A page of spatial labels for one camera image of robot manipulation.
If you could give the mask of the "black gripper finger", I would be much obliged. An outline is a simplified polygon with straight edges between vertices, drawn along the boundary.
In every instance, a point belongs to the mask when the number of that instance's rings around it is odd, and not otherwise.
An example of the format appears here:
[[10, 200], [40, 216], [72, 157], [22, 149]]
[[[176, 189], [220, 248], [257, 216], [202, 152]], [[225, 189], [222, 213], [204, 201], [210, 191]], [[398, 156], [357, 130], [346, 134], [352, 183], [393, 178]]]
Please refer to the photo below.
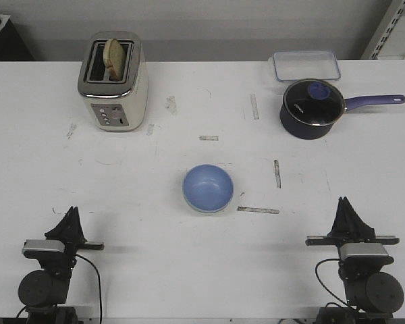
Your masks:
[[373, 237], [374, 229], [367, 225], [356, 213], [347, 197], [343, 197], [344, 219], [351, 237]]
[[63, 219], [50, 231], [45, 238], [73, 238], [76, 235], [75, 208], [70, 207]]
[[333, 225], [331, 226], [330, 232], [327, 235], [341, 236], [343, 230], [344, 230], [344, 203], [343, 198], [339, 197]]
[[78, 207], [74, 207], [74, 219], [75, 219], [75, 225], [76, 225], [76, 238], [78, 239], [79, 242], [85, 242], [86, 238], [84, 237], [84, 232], [82, 230], [82, 225], [80, 222], [80, 214]]

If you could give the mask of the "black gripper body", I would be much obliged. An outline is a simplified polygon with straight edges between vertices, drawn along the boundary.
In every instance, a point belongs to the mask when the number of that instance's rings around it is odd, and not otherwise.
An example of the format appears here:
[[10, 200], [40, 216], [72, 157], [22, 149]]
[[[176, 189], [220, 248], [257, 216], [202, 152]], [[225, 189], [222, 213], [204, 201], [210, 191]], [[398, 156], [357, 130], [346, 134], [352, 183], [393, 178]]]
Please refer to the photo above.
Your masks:
[[393, 246], [400, 243], [400, 239], [396, 236], [376, 236], [373, 237], [351, 237], [348, 232], [344, 232], [341, 236], [307, 236], [305, 244], [307, 246], [334, 246], [337, 248], [337, 253], [339, 248], [347, 243], [381, 243], [383, 247]]
[[47, 240], [47, 251], [56, 255], [75, 256], [79, 250], [104, 250], [103, 242], [89, 242], [81, 230], [56, 230], [52, 229], [45, 233]]

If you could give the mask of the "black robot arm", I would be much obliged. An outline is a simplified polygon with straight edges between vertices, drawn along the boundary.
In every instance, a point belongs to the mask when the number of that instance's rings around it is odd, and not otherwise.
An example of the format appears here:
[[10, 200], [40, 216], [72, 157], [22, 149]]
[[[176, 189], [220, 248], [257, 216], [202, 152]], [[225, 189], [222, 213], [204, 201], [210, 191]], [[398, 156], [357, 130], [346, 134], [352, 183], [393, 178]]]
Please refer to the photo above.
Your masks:
[[338, 264], [346, 299], [323, 286], [337, 301], [321, 307], [315, 323], [391, 323], [404, 303], [404, 291], [400, 282], [382, 268], [394, 262], [385, 246], [399, 242], [395, 236], [376, 235], [350, 201], [339, 198], [330, 232], [309, 236], [305, 244], [337, 248], [338, 257], [333, 260]]
[[79, 250], [103, 250], [103, 242], [89, 242], [80, 223], [78, 207], [70, 207], [63, 219], [42, 240], [26, 240], [22, 254], [40, 265], [25, 275], [18, 298], [28, 313], [27, 323], [82, 323], [76, 309], [65, 306]]

